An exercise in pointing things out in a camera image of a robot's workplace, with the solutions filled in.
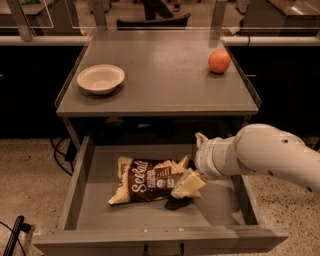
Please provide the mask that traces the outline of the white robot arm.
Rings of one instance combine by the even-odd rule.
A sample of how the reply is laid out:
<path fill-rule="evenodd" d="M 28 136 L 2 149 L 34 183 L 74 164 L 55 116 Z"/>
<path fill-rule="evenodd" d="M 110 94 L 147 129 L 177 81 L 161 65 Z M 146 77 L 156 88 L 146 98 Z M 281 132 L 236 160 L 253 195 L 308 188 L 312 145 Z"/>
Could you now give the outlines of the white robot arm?
<path fill-rule="evenodd" d="M 251 124 L 226 139 L 196 138 L 196 169 L 183 174 L 171 192 L 175 198 L 196 196 L 208 180 L 235 175 L 271 175 L 320 194 L 320 153 L 289 132 Z"/>

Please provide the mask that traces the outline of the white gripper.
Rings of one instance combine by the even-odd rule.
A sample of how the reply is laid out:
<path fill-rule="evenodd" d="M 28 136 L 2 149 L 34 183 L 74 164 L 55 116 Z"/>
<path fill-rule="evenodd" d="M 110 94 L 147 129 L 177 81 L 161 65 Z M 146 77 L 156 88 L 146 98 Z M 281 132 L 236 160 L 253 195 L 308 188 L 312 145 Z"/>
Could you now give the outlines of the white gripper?
<path fill-rule="evenodd" d="M 195 165 L 197 170 L 208 180 L 221 179 L 238 174 L 238 163 L 234 151 L 234 138 L 208 139 L 204 134 L 195 134 L 197 152 Z M 171 195 L 176 199 L 201 198 L 200 189 L 206 180 L 198 172 L 187 169 L 175 185 Z"/>

